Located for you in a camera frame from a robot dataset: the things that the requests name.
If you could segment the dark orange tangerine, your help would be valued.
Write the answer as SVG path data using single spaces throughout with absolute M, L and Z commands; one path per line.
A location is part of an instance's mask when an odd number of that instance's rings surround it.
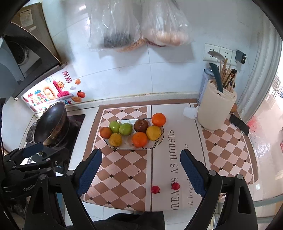
M 112 130 L 109 127 L 102 127 L 99 131 L 101 138 L 109 139 L 112 135 Z

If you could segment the cherry tomato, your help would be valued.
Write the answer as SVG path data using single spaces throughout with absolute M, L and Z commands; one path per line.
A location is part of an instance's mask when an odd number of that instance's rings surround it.
M 171 188 L 175 191 L 178 191 L 180 189 L 180 184 L 178 182 L 171 183 Z
M 156 185 L 152 186 L 151 187 L 151 193 L 153 193 L 153 194 L 160 193 L 160 188 L 158 186 L 156 186 Z

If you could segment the yellow lemon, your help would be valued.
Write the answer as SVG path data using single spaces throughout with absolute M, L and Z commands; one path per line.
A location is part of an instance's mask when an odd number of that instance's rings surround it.
M 146 130 L 146 135 L 150 141 L 156 141 L 161 136 L 161 130 L 158 126 L 149 126 Z
M 109 140 L 108 140 L 109 144 L 113 147 L 119 147 L 122 143 L 123 143 L 123 139 L 121 134 L 119 133 L 113 133 Z

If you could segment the green apple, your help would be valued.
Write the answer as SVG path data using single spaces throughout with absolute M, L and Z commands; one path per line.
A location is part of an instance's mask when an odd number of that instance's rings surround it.
M 132 125 L 124 123 L 119 128 L 119 133 L 123 136 L 130 136 L 132 134 Z
M 120 123 L 118 121 L 111 121 L 109 124 L 109 128 L 111 129 L 112 133 L 118 133 L 120 128 Z

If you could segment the orange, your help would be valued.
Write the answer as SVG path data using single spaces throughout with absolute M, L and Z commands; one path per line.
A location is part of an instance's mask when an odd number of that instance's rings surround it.
M 166 117 L 162 113 L 155 113 L 152 116 L 152 123 L 155 126 L 162 127 L 166 123 Z
M 137 148 L 142 148 L 147 145 L 148 137 L 144 132 L 137 132 L 132 136 L 132 143 Z

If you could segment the dark red apple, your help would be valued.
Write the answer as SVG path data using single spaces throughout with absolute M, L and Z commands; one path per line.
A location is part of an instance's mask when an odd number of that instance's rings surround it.
M 148 127 L 149 127 L 149 123 L 145 119 L 138 119 L 134 124 L 134 130 L 136 132 L 146 133 Z

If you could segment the blue kitchen cabinet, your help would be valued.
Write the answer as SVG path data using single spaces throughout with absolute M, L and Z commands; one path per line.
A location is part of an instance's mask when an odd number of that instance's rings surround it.
M 60 208 L 60 211 L 61 211 L 62 218 L 65 221 L 65 203 L 64 203 L 64 200 L 63 200 L 63 195 L 62 195 L 62 193 L 56 193 L 56 196 L 57 196 L 57 201 L 58 201 L 58 204 L 59 204 L 59 208 Z

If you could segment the black gas stove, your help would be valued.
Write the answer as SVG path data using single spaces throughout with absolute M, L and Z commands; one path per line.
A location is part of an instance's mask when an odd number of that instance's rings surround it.
M 85 114 L 67 116 L 67 121 L 57 141 L 53 145 L 49 145 L 45 147 L 53 149 L 53 150 L 65 147 L 69 150 L 70 160 L 71 160 L 71 155 L 74 149 L 74 145 L 77 140 L 77 137 L 78 137 L 78 134 L 79 134 L 79 131 L 81 129 L 84 119 L 85 119 Z M 33 141 L 33 133 L 36 127 L 36 123 L 37 121 L 33 123 L 33 125 L 30 127 L 28 131 L 28 135 L 26 137 L 26 147 L 29 147 L 35 144 Z M 68 165 L 64 167 L 63 172 L 60 172 L 59 168 L 56 169 L 55 171 L 60 174 L 66 173 L 69 168 L 69 163 Z

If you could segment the black frying pan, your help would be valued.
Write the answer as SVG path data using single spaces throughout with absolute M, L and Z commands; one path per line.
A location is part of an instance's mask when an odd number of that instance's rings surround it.
M 34 143 L 53 145 L 59 138 L 67 121 L 67 111 L 63 102 L 50 106 L 38 119 L 33 133 Z

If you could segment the oval floral ceramic plate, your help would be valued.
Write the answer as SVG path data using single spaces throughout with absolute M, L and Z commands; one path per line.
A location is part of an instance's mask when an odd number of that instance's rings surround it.
M 123 119 L 123 120 L 118 120 L 120 124 L 125 124 L 129 123 L 132 126 L 132 133 L 130 136 L 122 136 L 122 144 L 119 147 L 114 147 L 110 144 L 109 139 L 103 139 L 103 141 L 107 144 L 112 149 L 117 149 L 117 150 L 151 150 L 157 147 L 164 139 L 164 127 L 160 127 L 161 135 L 160 137 L 155 140 L 148 140 L 147 144 L 144 147 L 135 147 L 134 144 L 132 143 L 132 136 L 136 133 L 134 130 L 134 124 L 138 119 Z

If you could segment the small brown onion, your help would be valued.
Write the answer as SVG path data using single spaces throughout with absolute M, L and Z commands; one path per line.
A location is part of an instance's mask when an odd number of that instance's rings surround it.
M 232 107 L 230 113 L 234 113 L 236 110 L 237 110 L 237 104 L 234 103 L 234 105 L 233 105 L 233 107 Z

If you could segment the metal tin can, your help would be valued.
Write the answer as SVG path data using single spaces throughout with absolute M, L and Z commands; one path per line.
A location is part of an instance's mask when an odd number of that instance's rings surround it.
M 201 104 L 202 98 L 204 96 L 207 84 L 210 80 L 214 80 L 214 73 L 212 71 L 212 69 L 210 67 L 205 68 L 203 70 L 203 75 L 202 75 L 202 81 L 201 81 L 201 87 L 200 87 L 200 91 L 199 91 L 199 96 L 197 98 L 197 103 L 198 105 Z

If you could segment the plastic bag with dark item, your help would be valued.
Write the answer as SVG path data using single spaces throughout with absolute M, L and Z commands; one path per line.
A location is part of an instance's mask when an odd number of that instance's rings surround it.
M 134 1 L 91 1 L 89 6 L 91 50 L 126 52 L 143 44 Z

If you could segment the black plug adapter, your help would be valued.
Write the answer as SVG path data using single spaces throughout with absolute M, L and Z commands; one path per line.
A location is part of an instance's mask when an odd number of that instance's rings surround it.
M 240 50 L 236 51 L 235 61 L 241 64 L 245 64 L 247 55 Z

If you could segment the plastic bag with eggs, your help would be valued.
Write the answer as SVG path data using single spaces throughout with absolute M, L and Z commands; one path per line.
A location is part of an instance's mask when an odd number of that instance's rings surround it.
M 159 47 L 178 47 L 192 42 L 191 25 L 176 1 L 145 1 L 141 35 Z

